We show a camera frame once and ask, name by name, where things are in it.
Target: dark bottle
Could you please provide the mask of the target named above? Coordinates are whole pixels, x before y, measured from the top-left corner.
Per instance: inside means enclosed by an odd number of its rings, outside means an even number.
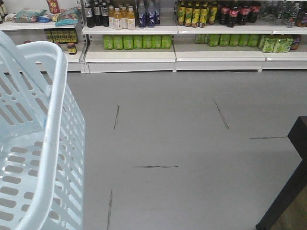
[[[102,14],[102,25],[110,26],[110,24],[109,24],[109,12],[108,12],[108,8],[107,8],[105,1],[102,3],[101,14]]]
[[[86,16],[86,24],[87,27],[92,28],[95,26],[94,16],[93,16],[93,8],[91,7],[88,1],[85,2],[85,16]]]
[[[221,7],[221,15],[220,15],[221,25],[226,25],[229,11],[230,11],[230,8],[229,8],[228,1],[223,1],[222,7]]]
[[[227,19],[227,27],[234,27],[236,23],[236,18],[238,16],[239,6],[238,2],[235,0],[229,10],[228,19]]]
[[[249,2],[248,1],[243,1],[241,3],[241,7],[238,13],[238,18],[236,20],[236,23],[239,25],[245,25],[246,22],[248,21],[248,14],[249,14]]]
[[[248,22],[255,23],[258,18],[258,14],[260,12],[261,3],[260,1],[252,1],[252,5],[250,7],[250,11],[248,14]]]

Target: soda bottle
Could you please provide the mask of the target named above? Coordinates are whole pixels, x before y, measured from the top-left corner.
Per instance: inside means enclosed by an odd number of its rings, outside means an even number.
[[[210,17],[208,20],[209,25],[213,25],[215,23],[215,17],[217,13],[217,2],[213,2],[212,6],[210,6]]]
[[[92,28],[95,26],[94,16],[93,16],[93,8],[91,7],[88,1],[85,2],[85,16],[86,16],[86,24],[87,27]]]
[[[204,3],[201,7],[201,15],[200,15],[200,23],[199,23],[199,26],[200,28],[203,28],[206,26],[206,23],[207,23],[207,13],[208,13],[208,10],[207,10],[207,4]]]
[[[223,1],[220,15],[220,24],[226,25],[230,8],[227,1]]]
[[[194,28],[198,27],[200,13],[201,13],[200,4],[197,2],[195,4],[195,8],[193,9],[193,16],[192,16],[192,23],[191,23],[191,26]]]
[[[149,2],[149,7],[147,9],[148,12],[148,28],[154,28],[154,21],[155,21],[155,8],[154,8],[154,2]]]
[[[248,19],[249,14],[249,3],[247,1],[243,1],[238,13],[238,18],[236,23],[239,25],[245,25]]]
[[[144,2],[140,1],[139,8],[139,27],[145,28],[146,27],[146,9],[144,7]]]
[[[248,22],[255,23],[258,18],[258,14],[260,12],[261,3],[260,1],[252,1],[252,5],[250,7],[250,11],[248,14]]]
[[[231,8],[229,10],[228,20],[227,20],[227,23],[226,23],[227,27],[234,27],[235,26],[236,18],[238,16],[238,11],[239,11],[238,2],[235,0],[232,3]]]

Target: bottle label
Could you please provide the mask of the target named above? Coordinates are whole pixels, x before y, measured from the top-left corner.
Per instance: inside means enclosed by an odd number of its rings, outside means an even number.
[[[93,16],[92,8],[85,8],[85,16],[91,18]]]

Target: red label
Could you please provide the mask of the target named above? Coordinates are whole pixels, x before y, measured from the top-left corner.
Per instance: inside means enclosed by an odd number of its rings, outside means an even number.
[[[250,7],[250,11],[251,11],[252,13],[259,13],[259,11],[260,11],[260,6],[251,6],[251,7]]]
[[[238,10],[230,10],[229,11],[229,16],[231,16],[231,17],[237,17],[238,16]]]

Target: plastic bottle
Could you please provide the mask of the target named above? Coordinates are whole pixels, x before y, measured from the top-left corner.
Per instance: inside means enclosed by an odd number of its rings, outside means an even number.
[[[135,30],[135,18],[132,6],[129,6],[128,9],[128,30]]]
[[[194,28],[198,27],[200,14],[201,14],[200,4],[196,2],[195,7],[193,9],[193,15],[192,15],[192,23],[191,23],[192,27]]]
[[[155,0],[154,1],[154,8],[155,8],[155,21],[154,21],[154,24],[160,25],[160,12],[161,12],[160,0]]]
[[[154,28],[155,8],[154,8],[153,4],[154,4],[154,2],[150,1],[148,9],[147,9],[147,12],[148,12],[148,28]]]
[[[249,3],[247,1],[243,1],[236,20],[237,24],[239,25],[246,24],[248,20],[249,8],[250,8]]]
[[[110,6],[109,7],[109,26],[110,28],[115,28],[115,25],[114,25],[114,6]]]
[[[228,2],[223,1],[222,7],[221,7],[221,15],[220,15],[220,24],[221,25],[226,25],[229,11],[230,11],[230,8],[229,8]]]
[[[238,2],[235,0],[230,8],[229,15],[228,15],[228,20],[227,20],[227,27],[234,27],[236,23],[236,18],[238,16],[239,12],[239,6]]]
[[[118,7],[115,8],[115,12],[114,12],[114,27],[116,30],[122,29],[122,19],[121,19],[121,14],[120,14]]]
[[[260,1],[252,1],[252,5],[250,7],[250,11],[248,14],[248,22],[255,23],[258,19],[258,14],[260,12],[261,3]]]
[[[139,8],[139,27],[145,28],[146,27],[146,9],[144,7],[144,2],[140,1]]]
[[[88,1],[85,2],[85,16],[86,16],[86,24],[88,28],[92,28],[95,26],[94,16],[93,16],[93,8],[91,7]]]
[[[286,23],[287,28],[292,28],[294,26],[295,20],[296,20],[297,15],[298,15],[298,11],[299,11],[299,3],[297,2],[297,3],[295,3],[294,7],[292,8],[290,17],[287,20],[287,23]]]

